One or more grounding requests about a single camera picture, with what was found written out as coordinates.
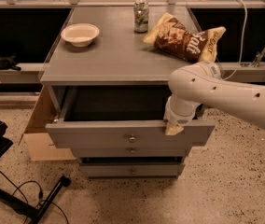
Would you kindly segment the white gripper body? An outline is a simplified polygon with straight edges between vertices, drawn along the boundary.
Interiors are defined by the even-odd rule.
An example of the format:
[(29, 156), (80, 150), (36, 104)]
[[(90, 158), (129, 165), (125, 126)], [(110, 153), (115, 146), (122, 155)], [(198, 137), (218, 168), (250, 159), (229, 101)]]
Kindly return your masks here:
[(183, 127), (193, 120), (200, 103), (171, 95), (165, 106), (164, 119), (170, 127)]

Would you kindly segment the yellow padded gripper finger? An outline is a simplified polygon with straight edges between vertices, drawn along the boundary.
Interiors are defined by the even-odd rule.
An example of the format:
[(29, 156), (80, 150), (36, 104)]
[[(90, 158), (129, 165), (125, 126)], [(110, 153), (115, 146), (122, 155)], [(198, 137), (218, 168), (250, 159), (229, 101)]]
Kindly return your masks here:
[(166, 124), (165, 134), (168, 136), (177, 135), (183, 131), (184, 128), (182, 126), (172, 124), (170, 121), (168, 121)]

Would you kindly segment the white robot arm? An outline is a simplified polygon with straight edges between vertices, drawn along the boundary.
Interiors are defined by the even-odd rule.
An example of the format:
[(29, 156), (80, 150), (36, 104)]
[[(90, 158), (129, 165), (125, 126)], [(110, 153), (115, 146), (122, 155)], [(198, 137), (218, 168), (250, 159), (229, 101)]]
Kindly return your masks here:
[(176, 69), (168, 86), (172, 95), (164, 113), (167, 135), (181, 133), (201, 104), (265, 130), (265, 86), (224, 80), (216, 63), (199, 62)]

